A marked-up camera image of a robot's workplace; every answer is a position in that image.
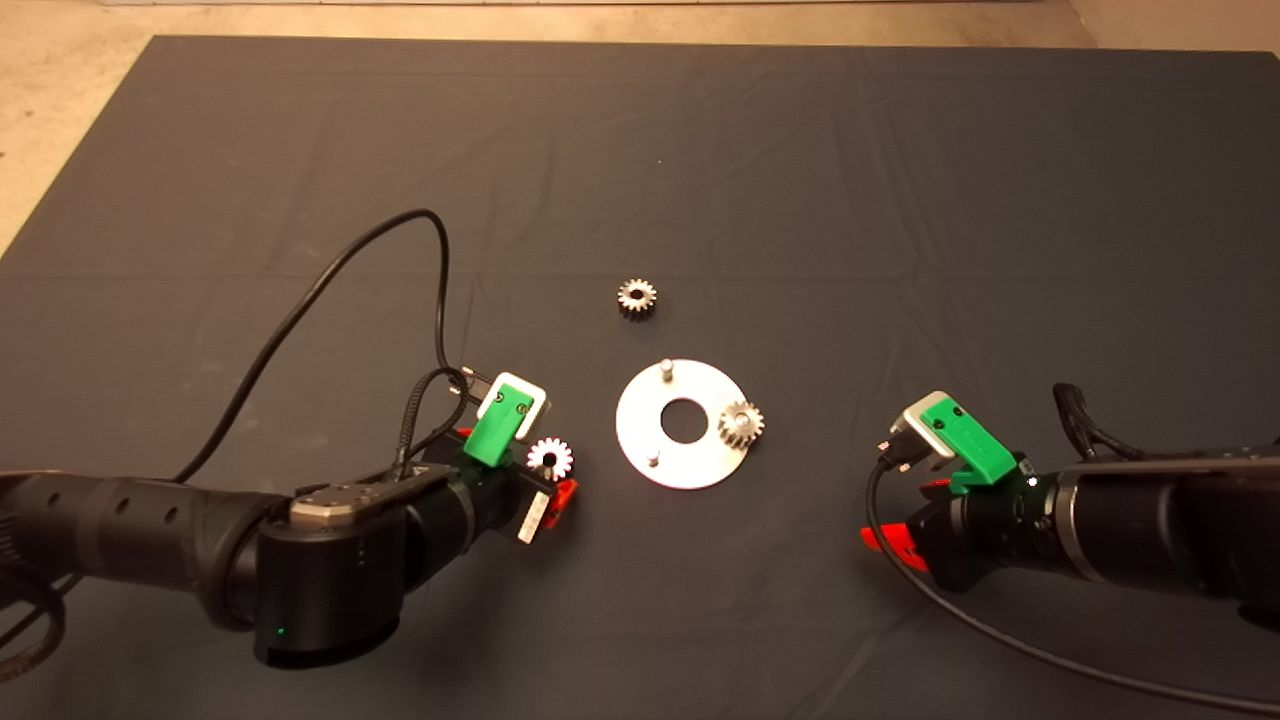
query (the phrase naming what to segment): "center hole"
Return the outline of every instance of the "center hole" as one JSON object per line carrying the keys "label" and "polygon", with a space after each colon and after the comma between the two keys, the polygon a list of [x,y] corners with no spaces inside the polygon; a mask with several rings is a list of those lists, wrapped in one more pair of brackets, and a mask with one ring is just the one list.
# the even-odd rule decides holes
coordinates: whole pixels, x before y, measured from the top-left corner
{"label": "center hole", "polygon": [[707,434],[707,411],[692,400],[672,400],[662,409],[662,429],[676,442],[696,442]]}

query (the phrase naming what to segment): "gear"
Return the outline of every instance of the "gear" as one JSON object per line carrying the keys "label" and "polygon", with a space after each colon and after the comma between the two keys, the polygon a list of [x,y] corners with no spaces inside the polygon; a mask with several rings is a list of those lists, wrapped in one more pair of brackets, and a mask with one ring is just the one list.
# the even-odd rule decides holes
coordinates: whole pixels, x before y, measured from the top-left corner
{"label": "gear", "polygon": [[652,315],[657,304],[658,291],[649,281],[632,278],[618,288],[618,310],[632,320],[643,320]]}
{"label": "gear", "polygon": [[573,448],[558,437],[543,438],[529,448],[525,465],[558,483],[573,471]]}
{"label": "gear", "polygon": [[764,415],[745,400],[730,402],[721,413],[719,432],[726,445],[746,450],[764,432]]}

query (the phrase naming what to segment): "cable connector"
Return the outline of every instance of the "cable connector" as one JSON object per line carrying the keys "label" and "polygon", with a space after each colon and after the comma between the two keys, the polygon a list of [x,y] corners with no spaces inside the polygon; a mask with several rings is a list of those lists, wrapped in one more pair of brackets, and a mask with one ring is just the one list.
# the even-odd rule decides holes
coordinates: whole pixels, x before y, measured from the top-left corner
{"label": "cable connector", "polygon": [[933,447],[919,433],[911,429],[890,429],[890,438],[877,446],[884,465],[905,473],[933,455]]}
{"label": "cable connector", "polygon": [[952,495],[964,495],[972,486],[995,484],[1016,466],[1014,455],[942,391],[902,410],[888,432],[890,439],[881,443],[882,457],[900,473],[925,459],[931,459],[933,470],[963,461],[964,468],[948,484]]}

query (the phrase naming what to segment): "metal plate with hole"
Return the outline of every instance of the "metal plate with hole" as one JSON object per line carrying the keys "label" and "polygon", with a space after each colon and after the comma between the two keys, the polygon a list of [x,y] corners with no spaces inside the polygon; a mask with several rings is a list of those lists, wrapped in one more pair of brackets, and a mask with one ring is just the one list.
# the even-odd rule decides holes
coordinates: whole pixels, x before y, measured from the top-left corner
{"label": "metal plate with hole", "polygon": [[[707,432],[694,442],[676,442],[662,429],[662,411],[676,400],[689,400],[707,414]],[[714,486],[746,457],[745,448],[730,447],[716,429],[721,410],[739,400],[745,397],[737,383],[705,363],[655,363],[640,370],[618,398],[618,445],[640,474],[660,486]]]}

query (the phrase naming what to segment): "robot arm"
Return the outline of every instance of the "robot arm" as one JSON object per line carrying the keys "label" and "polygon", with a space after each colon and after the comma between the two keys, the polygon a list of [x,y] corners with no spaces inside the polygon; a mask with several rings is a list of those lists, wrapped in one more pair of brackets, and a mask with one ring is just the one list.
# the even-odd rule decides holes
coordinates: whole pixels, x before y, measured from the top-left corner
{"label": "robot arm", "polygon": [[1280,629],[1280,450],[1233,448],[1080,462],[1036,474],[1025,459],[1000,482],[929,502],[895,530],[942,589],[997,568],[1028,568],[1160,592],[1234,598]]}
{"label": "robot arm", "polygon": [[404,593],[485,530],[515,537],[557,483],[490,468],[449,433],[403,480],[383,473],[296,497],[35,473],[0,478],[0,568],[193,593],[214,624],[252,629],[273,666],[338,662],[396,629]]}

